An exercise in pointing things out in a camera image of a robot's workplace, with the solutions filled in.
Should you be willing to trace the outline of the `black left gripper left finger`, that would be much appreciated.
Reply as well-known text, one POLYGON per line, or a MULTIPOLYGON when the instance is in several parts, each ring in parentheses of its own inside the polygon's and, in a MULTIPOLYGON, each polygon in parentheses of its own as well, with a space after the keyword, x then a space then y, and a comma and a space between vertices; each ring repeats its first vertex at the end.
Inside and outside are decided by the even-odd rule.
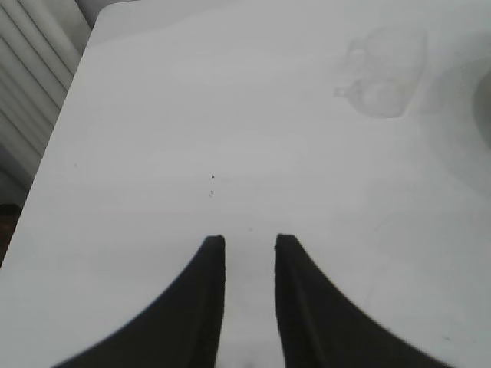
POLYGON ((119 330, 61 367, 214 367, 224 315, 226 241, 205 238, 168 288, 119 330))

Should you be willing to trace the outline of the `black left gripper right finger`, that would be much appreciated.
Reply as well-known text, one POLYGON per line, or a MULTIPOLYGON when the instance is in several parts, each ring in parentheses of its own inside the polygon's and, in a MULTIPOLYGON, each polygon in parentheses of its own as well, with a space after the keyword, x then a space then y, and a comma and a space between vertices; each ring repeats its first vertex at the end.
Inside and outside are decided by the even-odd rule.
POLYGON ((275 242, 275 313, 287 367, 445 367, 350 302, 294 235, 275 242))

